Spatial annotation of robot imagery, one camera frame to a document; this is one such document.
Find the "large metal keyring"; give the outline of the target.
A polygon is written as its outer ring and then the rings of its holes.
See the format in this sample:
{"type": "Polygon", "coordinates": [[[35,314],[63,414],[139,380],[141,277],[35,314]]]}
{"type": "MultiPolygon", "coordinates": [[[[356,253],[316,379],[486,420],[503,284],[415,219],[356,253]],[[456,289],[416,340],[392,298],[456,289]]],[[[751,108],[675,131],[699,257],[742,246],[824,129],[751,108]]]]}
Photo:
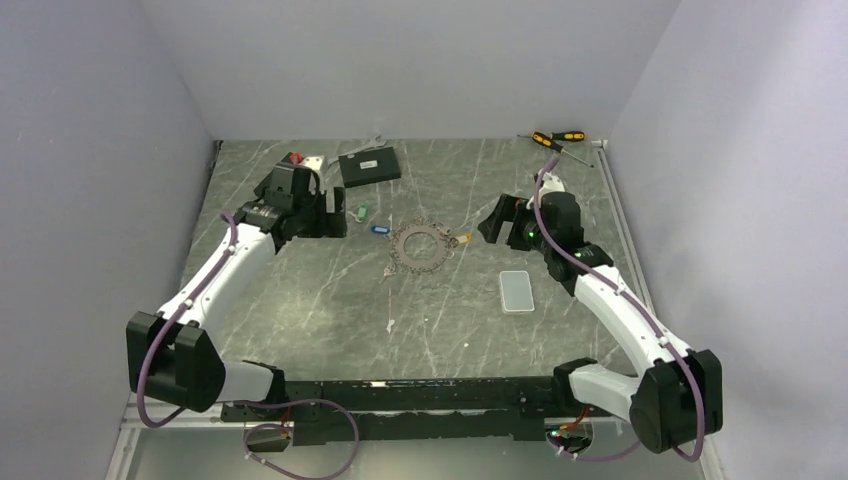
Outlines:
{"type": "Polygon", "coordinates": [[[390,269],[431,274],[453,257],[458,241],[450,228],[419,217],[401,224],[388,235],[390,269]]]}

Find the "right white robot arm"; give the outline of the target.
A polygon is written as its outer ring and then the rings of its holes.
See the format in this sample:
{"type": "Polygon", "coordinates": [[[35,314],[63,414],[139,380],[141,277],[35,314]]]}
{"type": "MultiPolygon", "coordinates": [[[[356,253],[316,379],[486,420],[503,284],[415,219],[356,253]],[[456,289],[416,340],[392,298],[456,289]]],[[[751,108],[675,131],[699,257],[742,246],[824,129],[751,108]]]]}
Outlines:
{"type": "Polygon", "coordinates": [[[551,401],[574,415],[598,407],[628,422],[653,453],[695,445],[723,427],[722,365],[710,350],[693,350],[651,314],[623,280],[611,257],[584,237],[581,210],[567,192],[539,203],[503,194],[478,230],[488,243],[511,226],[506,244],[542,255],[549,275],[612,334],[635,373],[613,372],[581,358],[554,368],[551,401]]]}

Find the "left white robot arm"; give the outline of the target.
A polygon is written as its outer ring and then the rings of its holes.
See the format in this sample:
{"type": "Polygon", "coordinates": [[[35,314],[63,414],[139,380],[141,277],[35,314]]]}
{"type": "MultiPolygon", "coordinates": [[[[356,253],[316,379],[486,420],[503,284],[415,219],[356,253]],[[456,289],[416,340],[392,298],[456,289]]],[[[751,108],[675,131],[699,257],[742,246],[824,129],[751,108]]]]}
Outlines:
{"type": "Polygon", "coordinates": [[[204,412],[247,401],[264,420],[287,406],[281,369],[221,357],[222,321],[259,270],[295,238],[343,238],[345,191],[326,181],[322,156],[288,154],[254,190],[253,199],[222,215],[227,231],[195,275],[154,313],[126,326],[128,374],[136,400],[160,400],[204,412]]]}

